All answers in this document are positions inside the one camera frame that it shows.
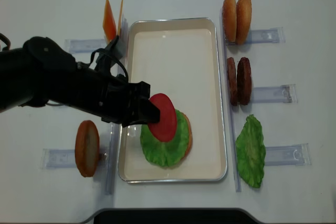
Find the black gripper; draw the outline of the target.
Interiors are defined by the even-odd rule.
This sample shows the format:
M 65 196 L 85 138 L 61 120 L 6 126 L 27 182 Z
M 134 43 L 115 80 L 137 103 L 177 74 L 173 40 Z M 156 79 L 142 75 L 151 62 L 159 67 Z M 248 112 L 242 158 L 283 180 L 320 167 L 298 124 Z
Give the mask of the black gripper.
M 101 120 L 123 127 L 160 121 L 160 110 L 149 100 L 150 85 L 144 81 L 126 82 L 121 76 L 112 77 L 100 101 Z

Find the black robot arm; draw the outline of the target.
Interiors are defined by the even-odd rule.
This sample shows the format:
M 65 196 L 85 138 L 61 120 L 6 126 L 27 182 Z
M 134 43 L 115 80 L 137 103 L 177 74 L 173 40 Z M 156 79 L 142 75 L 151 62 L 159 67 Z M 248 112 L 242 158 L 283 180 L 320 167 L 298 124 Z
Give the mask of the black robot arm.
M 119 38 L 92 52 L 97 65 L 76 61 L 47 37 L 33 37 L 13 49 L 1 36 L 1 111 L 16 106 L 44 107 L 54 101 L 124 127 L 157 123 L 160 110 L 150 102 L 150 85 L 130 83 L 126 71 L 113 76 L 121 63 Z

